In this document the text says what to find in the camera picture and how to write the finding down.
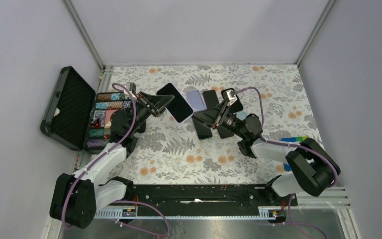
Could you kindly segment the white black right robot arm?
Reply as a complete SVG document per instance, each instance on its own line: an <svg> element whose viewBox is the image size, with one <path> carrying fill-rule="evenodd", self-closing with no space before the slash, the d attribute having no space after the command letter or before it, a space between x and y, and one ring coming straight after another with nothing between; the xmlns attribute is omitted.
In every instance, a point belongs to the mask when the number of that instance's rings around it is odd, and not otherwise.
<svg viewBox="0 0 382 239"><path fill-rule="evenodd" d="M262 122L257 115L249 114L243 120L238 119L226 102L196 112L192 118L205 127L223 127L240 137L237 144L243 155L275 160L291 168L289 174L279 175L267 183L265 197L272 205L299 192L318 197L336 184L341 173L340 167L316 140L309 137L301 142L266 139L262 136Z"/></svg>

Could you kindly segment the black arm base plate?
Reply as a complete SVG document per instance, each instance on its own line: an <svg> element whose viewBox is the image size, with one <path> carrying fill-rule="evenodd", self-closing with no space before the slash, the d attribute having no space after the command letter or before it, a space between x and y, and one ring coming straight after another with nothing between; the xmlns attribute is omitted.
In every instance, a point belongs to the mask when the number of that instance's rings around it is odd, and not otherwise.
<svg viewBox="0 0 382 239"><path fill-rule="evenodd" d="M295 196L280 197L263 184L138 184L120 202L109 204L122 219L276 219Z"/></svg>

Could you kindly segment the light blue phone case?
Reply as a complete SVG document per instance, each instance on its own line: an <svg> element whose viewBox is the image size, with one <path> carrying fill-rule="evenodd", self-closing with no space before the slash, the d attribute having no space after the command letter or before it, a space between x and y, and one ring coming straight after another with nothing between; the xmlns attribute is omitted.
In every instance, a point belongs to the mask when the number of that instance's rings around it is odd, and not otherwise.
<svg viewBox="0 0 382 239"><path fill-rule="evenodd" d="M247 113L244 112L244 111L237 112L237 113L236 113L236 117L237 117L239 120L244 120L244 119L247 117Z"/></svg>

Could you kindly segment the black phone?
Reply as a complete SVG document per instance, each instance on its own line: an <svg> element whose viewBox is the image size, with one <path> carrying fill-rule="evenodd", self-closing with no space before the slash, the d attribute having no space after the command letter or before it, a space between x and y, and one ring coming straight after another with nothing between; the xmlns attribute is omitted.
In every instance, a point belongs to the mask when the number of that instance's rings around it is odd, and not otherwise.
<svg viewBox="0 0 382 239"><path fill-rule="evenodd" d="M207 109L212 109L219 104L218 96L215 90L202 92L202 96Z"/></svg>

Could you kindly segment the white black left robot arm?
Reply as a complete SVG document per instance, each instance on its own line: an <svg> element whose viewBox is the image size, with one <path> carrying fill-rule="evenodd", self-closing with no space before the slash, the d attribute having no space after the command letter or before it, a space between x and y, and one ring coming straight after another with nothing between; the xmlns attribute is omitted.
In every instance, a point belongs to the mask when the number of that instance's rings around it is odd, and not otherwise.
<svg viewBox="0 0 382 239"><path fill-rule="evenodd" d="M159 117L175 98L173 95L131 93L131 106L115 110L110 116L110 140L86 166L73 174L61 174L55 184L49 215L51 218L80 229L86 228L95 213L119 201L135 202L133 182L119 176L102 184L104 177L134 151L134 136L149 116Z"/></svg>

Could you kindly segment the lilac phone case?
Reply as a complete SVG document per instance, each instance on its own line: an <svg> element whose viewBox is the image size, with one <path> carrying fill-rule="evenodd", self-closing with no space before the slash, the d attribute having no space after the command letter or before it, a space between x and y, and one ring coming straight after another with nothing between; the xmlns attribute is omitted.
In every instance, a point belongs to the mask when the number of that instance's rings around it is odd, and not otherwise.
<svg viewBox="0 0 382 239"><path fill-rule="evenodd" d="M199 90L186 92L187 100L195 112L206 110L205 102Z"/></svg>

